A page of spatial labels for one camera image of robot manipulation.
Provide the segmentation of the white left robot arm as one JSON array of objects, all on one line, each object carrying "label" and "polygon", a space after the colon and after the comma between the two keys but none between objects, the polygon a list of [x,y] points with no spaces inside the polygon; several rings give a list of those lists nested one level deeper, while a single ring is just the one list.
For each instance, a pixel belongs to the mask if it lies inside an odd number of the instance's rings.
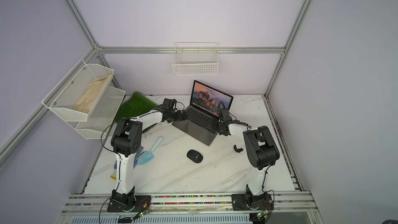
[{"label": "white left robot arm", "polygon": [[178,110],[176,99],[163,100],[163,103],[149,112],[131,118],[121,118],[114,122],[116,129],[111,138],[112,152],[116,154],[116,186],[112,190],[108,212],[131,212],[143,206],[142,200],[135,197],[133,170],[135,154],[142,143],[142,133],[149,127],[168,122],[188,119],[185,110]]}]

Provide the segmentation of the grey laptop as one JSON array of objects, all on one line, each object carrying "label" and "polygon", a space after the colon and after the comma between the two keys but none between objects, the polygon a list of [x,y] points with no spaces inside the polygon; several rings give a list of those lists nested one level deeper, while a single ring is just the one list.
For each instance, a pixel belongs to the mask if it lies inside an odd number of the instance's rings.
[{"label": "grey laptop", "polygon": [[219,103],[229,110],[233,99],[232,95],[195,80],[186,108],[188,119],[173,122],[172,126],[210,146],[218,134]]}]

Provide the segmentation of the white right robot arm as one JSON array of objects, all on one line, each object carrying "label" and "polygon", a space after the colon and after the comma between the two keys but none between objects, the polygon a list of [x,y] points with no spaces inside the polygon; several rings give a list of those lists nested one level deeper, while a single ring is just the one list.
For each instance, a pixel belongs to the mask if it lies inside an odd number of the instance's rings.
[{"label": "white right robot arm", "polygon": [[244,199],[246,206],[235,203],[241,209],[259,209],[267,206],[272,209],[271,195],[265,189],[268,170],[280,159],[280,152],[271,135],[269,128],[265,125],[253,128],[248,123],[233,119],[229,110],[221,101],[217,110],[219,123],[217,131],[219,135],[236,136],[244,140],[244,151],[250,164],[258,170],[246,185]]}]

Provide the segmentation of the black mouse battery cover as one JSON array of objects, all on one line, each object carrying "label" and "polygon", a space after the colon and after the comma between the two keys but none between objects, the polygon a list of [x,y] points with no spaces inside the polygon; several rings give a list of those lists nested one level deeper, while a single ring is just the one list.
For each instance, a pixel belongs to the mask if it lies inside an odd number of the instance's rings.
[{"label": "black mouse battery cover", "polygon": [[240,152],[244,151],[243,147],[237,147],[237,145],[234,145],[233,148],[234,148],[234,151],[237,152],[237,153],[240,153]]}]

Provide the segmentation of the black wireless mouse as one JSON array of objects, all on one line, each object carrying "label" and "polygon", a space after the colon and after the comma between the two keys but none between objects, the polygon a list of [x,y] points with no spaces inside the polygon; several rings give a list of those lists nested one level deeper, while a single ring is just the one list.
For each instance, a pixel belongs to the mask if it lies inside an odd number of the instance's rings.
[{"label": "black wireless mouse", "polygon": [[201,163],[203,161],[203,155],[193,149],[187,152],[187,158],[189,158],[194,163]]}]

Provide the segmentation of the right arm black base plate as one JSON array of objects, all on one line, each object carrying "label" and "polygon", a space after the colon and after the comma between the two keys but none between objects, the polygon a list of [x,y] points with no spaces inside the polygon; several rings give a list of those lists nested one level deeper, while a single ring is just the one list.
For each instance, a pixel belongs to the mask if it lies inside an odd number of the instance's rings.
[{"label": "right arm black base plate", "polygon": [[250,194],[233,194],[232,207],[234,211],[273,210],[274,204],[270,194],[252,196]]}]

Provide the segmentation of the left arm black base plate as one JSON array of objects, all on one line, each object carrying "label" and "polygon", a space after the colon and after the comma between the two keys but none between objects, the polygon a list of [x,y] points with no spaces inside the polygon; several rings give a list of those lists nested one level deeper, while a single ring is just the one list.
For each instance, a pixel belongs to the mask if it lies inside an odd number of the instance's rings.
[{"label": "left arm black base plate", "polygon": [[151,203],[150,195],[131,195],[127,196],[112,196],[110,203],[107,207],[109,213],[122,213],[122,212],[142,212],[144,209],[149,208]]}]

